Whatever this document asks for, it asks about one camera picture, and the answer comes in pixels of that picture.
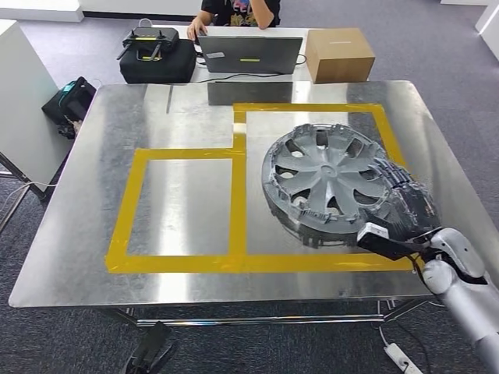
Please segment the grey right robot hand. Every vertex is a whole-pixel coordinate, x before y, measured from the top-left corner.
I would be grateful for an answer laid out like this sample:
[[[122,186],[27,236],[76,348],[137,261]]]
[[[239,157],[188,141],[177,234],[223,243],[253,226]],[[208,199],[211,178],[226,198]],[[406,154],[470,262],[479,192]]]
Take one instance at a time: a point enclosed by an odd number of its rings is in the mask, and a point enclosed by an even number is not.
[[[406,169],[392,161],[375,158],[371,164],[388,189],[382,207],[369,221],[388,230],[389,236],[407,242],[441,226],[429,190]]]

